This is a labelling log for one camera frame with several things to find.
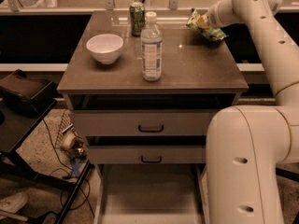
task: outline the drawer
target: drawer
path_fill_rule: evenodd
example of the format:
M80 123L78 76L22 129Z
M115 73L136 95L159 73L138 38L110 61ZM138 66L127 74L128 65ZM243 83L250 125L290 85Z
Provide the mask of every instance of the drawer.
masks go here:
M208 112L93 112L70 114L82 136L205 135L212 114Z
M87 146L93 164L206 163L205 146Z

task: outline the water bottle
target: water bottle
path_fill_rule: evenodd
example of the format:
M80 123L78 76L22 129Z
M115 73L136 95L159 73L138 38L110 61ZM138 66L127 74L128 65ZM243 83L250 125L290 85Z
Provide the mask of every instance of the water bottle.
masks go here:
M146 25L141 32L142 75L147 81L158 80L162 70L163 35L155 12L146 13Z

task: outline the green can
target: green can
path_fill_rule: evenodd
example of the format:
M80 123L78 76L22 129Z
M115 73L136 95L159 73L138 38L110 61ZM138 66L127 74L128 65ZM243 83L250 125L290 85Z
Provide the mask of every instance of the green can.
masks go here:
M140 35L145 24L144 4L133 2L130 5L131 31L132 35Z

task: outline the table top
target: table top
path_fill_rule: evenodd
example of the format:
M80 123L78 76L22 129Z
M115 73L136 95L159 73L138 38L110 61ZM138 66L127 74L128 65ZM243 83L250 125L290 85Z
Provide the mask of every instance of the table top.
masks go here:
M141 41L131 35L128 11L94 11L64 76L62 94L155 94L242 92L248 85L224 41L208 42L186 26L191 12L157 10L163 31L162 75L148 82L142 77ZM100 34L123 38L120 58L110 67L94 60L87 41Z

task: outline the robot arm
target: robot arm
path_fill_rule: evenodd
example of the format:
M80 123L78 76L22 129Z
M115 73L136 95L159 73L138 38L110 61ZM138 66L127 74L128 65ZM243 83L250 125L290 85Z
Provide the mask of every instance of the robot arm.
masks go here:
M281 3L282 0L221 0L207 13L208 23L214 27L240 22L247 25L275 96L299 82L299 77L293 75L299 74L299 49L273 16Z
M278 106L220 111L206 136L211 224L284 223L278 163L299 162L299 48L273 16L281 0L222 0L207 13L223 27L243 22L263 63Z

